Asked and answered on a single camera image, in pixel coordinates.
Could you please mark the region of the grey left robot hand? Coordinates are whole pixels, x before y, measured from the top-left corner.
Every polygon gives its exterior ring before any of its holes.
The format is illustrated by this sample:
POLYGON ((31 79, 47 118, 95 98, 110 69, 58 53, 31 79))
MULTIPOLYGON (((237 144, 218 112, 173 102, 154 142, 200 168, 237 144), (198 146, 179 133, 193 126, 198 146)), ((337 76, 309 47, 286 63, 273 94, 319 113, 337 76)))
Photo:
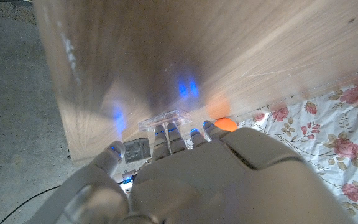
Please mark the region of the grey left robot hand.
POLYGON ((351 223, 294 150, 251 128, 205 121, 188 149, 177 127, 155 129, 152 162, 129 193, 114 180, 116 141, 67 179, 31 223, 351 223))

